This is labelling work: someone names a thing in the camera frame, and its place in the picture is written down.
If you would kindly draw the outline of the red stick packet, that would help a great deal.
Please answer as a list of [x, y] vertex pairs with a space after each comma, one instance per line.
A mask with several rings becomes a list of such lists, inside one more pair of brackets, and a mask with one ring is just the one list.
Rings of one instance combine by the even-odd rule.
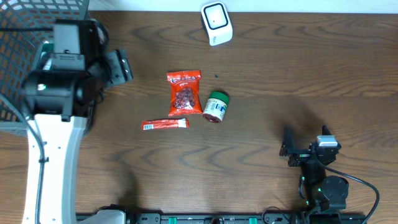
[[186, 118], [180, 119], [156, 119], [143, 121], [142, 130], [153, 130], [153, 129], [170, 129], [170, 128], [189, 128], [189, 122]]

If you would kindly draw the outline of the red snack bag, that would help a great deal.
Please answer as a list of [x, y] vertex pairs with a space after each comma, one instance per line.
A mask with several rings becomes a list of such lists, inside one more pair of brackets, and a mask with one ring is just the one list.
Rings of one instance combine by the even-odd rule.
[[202, 114], [199, 98], [199, 81], [201, 71], [185, 70], [169, 72], [167, 81], [170, 83], [169, 116], [184, 114]]

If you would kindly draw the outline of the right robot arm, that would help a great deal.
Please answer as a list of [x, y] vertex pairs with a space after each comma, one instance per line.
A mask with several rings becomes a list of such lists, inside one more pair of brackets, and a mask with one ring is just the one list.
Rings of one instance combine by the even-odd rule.
[[291, 214], [289, 223], [341, 223], [340, 211], [346, 208], [349, 183], [345, 178], [326, 174], [326, 166], [336, 160], [340, 143], [326, 126], [306, 149], [295, 147], [292, 132], [285, 128], [279, 155], [287, 156], [288, 166], [300, 167], [300, 197], [307, 208]]

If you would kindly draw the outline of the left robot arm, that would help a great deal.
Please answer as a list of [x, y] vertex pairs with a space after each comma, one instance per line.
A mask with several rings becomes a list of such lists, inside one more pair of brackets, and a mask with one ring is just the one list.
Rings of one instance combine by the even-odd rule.
[[50, 52], [42, 52], [23, 82], [29, 161], [23, 223], [125, 223], [125, 212], [105, 210], [76, 217], [78, 155], [105, 89], [132, 80], [125, 51], [102, 55], [77, 69], [72, 55], [61, 70]]

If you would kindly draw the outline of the green-lid seasoning jar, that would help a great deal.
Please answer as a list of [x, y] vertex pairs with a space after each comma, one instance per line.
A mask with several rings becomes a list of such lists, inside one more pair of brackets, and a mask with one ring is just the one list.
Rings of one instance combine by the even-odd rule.
[[206, 102], [203, 117], [211, 123], [220, 123], [224, 119], [228, 105], [229, 96], [226, 93], [213, 91]]

